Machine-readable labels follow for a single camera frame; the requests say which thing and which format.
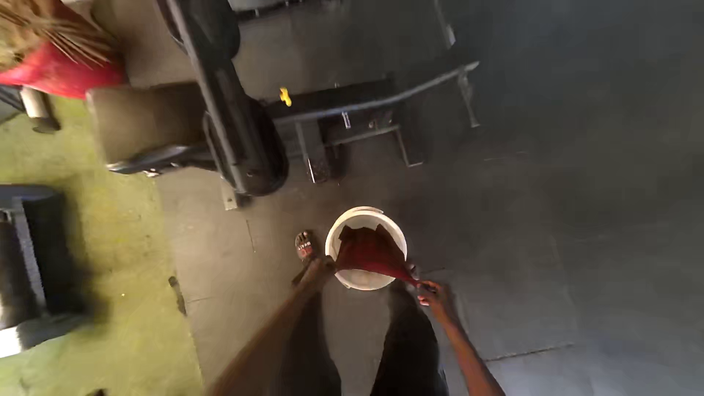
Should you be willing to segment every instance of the broom bristles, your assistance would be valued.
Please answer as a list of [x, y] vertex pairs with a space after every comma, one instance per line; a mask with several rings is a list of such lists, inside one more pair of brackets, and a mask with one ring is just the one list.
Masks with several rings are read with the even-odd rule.
[[110, 62], [115, 47], [104, 32], [89, 23], [40, 15], [43, 13], [53, 13], [53, 5], [43, 0], [0, 1], [0, 35], [6, 32], [0, 41], [5, 39], [15, 57], [21, 58], [47, 40], [73, 62], [86, 66]]

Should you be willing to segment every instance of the concrete floor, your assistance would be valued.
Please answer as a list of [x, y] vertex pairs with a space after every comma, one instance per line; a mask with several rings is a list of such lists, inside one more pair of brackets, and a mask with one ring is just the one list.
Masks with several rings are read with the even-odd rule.
[[[482, 61], [472, 80], [483, 126], [468, 127], [456, 86], [415, 98], [426, 164], [407, 169], [378, 137], [348, 147], [341, 180], [312, 185], [293, 162], [279, 192], [235, 212], [222, 210], [216, 175], [159, 179], [205, 382], [289, 292], [296, 232], [325, 235], [344, 210], [371, 205], [430, 278], [453, 286], [507, 394], [701, 394], [704, 6], [439, 3], [457, 45]], [[442, 51], [435, 17], [420, 0], [299, 11], [243, 27], [236, 64], [254, 97], [369, 80]], [[167, 80], [152, 62], [130, 66], [131, 78]], [[324, 291], [345, 395], [371, 388], [385, 293]]]

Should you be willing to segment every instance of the metal frame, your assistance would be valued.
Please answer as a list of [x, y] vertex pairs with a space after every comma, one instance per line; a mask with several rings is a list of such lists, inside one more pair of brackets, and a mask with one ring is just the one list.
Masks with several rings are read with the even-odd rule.
[[[291, 106], [277, 101], [262, 108], [246, 95], [232, 65], [232, 57], [239, 49], [239, 32], [237, 13], [229, 3], [226, 0], [157, 2], [172, 36], [188, 53], [196, 71], [208, 108], [203, 130], [210, 155], [217, 170], [238, 194], [269, 194], [283, 184], [288, 161], [279, 135], [286, 128], [295, 130], [298, 152], [313, 182], [325, 181], [331, 175], [327, 148], [389, 132], [396, 135], [407, 166], [422, 163], [423, 150], [415, 126], [403, 125], [403, 115], [407, 112], [404, 101], [445, 81], [466, 81], [467, 73], [479, 64], [471, 55], [450, 48], [433, 61], [394, 73], [385, 80], [294, 95]], [[371, 118], [367, 123], [373, 128], [353, 128], [351, 117], [374, 109], [393, 114], [390, 121], [378, 123]], [[334, 131], [323, 128], [329, 119], [336, 117], [341, 117], [347, 133], [336, 136]], [[166, 166], [173, 168], [184, 163], [198, 166], [187, 159], [168, 160], [162, 158], [160, 165], [168, 162]], [[161, 169], [147, 170], [152, 175], [161, 173]]]

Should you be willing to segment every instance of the red cloth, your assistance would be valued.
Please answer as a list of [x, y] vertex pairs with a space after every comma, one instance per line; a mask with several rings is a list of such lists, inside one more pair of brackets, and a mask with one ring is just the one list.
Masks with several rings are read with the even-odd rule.
[[406, 258], [398, 248], [394, 238], [382, 225], [371, 228], [349, 228], [345, 225], [340, 233], [340, 250], [337, 254], [337, 268], [362, 269], [382, 273], [417, 285], [410, 275]]

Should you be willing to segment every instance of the black pants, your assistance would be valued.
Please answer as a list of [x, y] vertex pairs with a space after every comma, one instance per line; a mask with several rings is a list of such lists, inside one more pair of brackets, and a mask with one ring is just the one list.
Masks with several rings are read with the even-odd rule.
[[[390, 285], [391, 324], [386, 332], [372, 396], [447, 396], [430, 321], [396, 280]], [[339, 396], [340, 375], [322, 331], [321, 296], [312, 298], [284, 354], [272, 396]]]

